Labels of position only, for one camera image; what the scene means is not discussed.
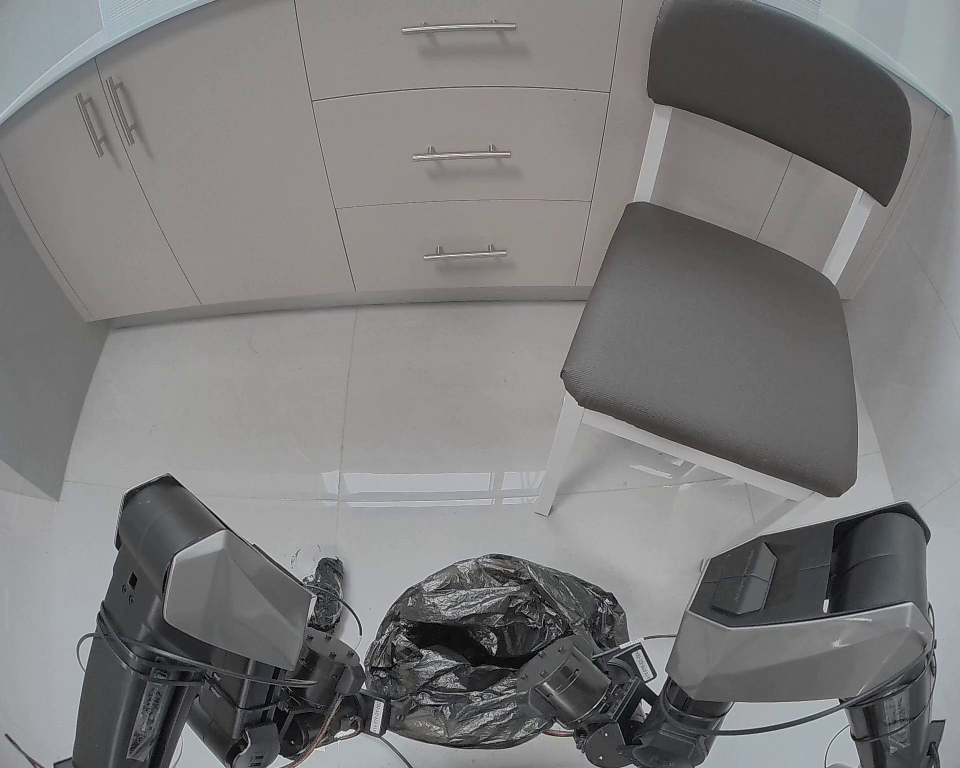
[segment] chair leg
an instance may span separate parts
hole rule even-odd
[[[546,473],[543,475],[543,485],[534,511],[538,515],[547,516],[553,507],[553,500],[557,495],[557,488],[564,477],[566,461],[570,458],[573,441],[577,437],[577,429],[584,416],[584,409],[570,393],[564,393],[564,406],[560,409],[560,421],[557,422],[557,432],[553,436],[553,446],[550,448],[550,458],[547,459]]]
[[[824,498],[821,494],[816,492],[811,492],[807,498],[797,501],[796,499],[786,498],[774,507],[770,512],[761,517],[757,522],[751,525],[746,530],[740,531],[736,536],[727,541],[720,549],[716,551],[716,554],[721,552],[727,552],[730,549],[733,549],[740,544],[746,543],[751,539],[755,539],[765,530],[770,528],[775,522],[786,517],[790,513],[803,515],[818,504],[823,501]]]

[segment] chair backrest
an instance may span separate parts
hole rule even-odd
[[[805,157],[883,205],[906,164],[910,106],[890,74],[756,0],[665,0],[647,93]]]

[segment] gray upholstered seat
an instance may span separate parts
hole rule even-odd
[[[562,378],[589,410],[823,495],[856,479],[836,288],[682,213],[627,205]]]

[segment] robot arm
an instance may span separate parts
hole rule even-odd
[[[928,539],[909,504],[759,537],[708,562],[660,695],[636,651],[597,655],[571,637],[528,662],[518,687],[606,768],[699,765],[733,702],[828,698],[847,711],[862,768],[928,768],[943,731],[930,723]]]
[[[359,714],[360,659],[306,632],[314,594],[176,479],[124,496],[115,543],[59,765],[167,768],[188,724],[228,768],[266,768]]]

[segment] metal handle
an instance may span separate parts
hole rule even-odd
[[[127,145],[133,146],[133,132],[136,131],[136,123],[130,123],[127,120],[127,113],[123,110],[123,104],[120,102],[120,96],[117,91],[123,87],[123,83],[115,83],[113,78],[107,78],[107,91],[110,94],[110,100],[113,102],[113,111],[116,112],[117,120],[120,121],[120,129],[127,139]]]
[[[405,35],[426,35],[432,32],[512,32],[515,29],[516,24],[491,19],[480,24],[427,24],[424,21],[418,27],[404,27],[400,31]]]
[[[84,119],[86,134],[90,137],[90,141],[93,142],[93,150],[97,153],[97,157],[103,157],[103,143],[107,141],[107,135],[104,133],[104,135],[102,135],[100,138],[97,138],[97,130],[93,126],[93,119],[90,117],[90,113],[86,110],[86,105],[88,104],[93,104],[93,98],[90,97],[85,99],[82,93],[78,93],[77,106],[80,108],[80,115]]]
[[[437,246],[435,253],[427,253],[424,261],[449,261],[457,258],[490,258],[491,256],[505,256],[506,251],[495,251],[493,245],[488,245],[485,251],[462,251],[459,253],[444,253],[444,249]]]
[[[510,150],[498,150],[493,144],[488,150],[478,152],[437,152],[433,146],[426,148],[423,155],[414,155],[414,162],[424,162],[425,160],[483,160],[497,159],[500,157],[509,157]]]

